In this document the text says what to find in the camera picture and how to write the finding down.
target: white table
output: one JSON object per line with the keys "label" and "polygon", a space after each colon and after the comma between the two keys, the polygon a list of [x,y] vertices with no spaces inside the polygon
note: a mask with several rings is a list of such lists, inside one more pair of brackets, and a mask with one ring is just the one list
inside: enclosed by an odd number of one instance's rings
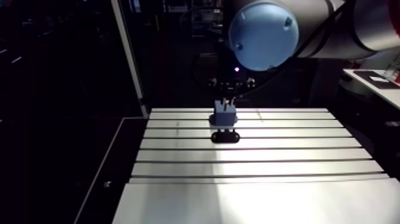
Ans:
{"label": "white table", "polygon": [[400,223],[400,184],[326,109],[153,109],[114,224]]}
{"label": "white table", "polygon": [[379,89],[365,81],[362,77],[359,77],[354,73],[355,71],[375,71],[379,75],[383,75],[384,70],[344,69],[344,72],[400,110],[400,89]]}

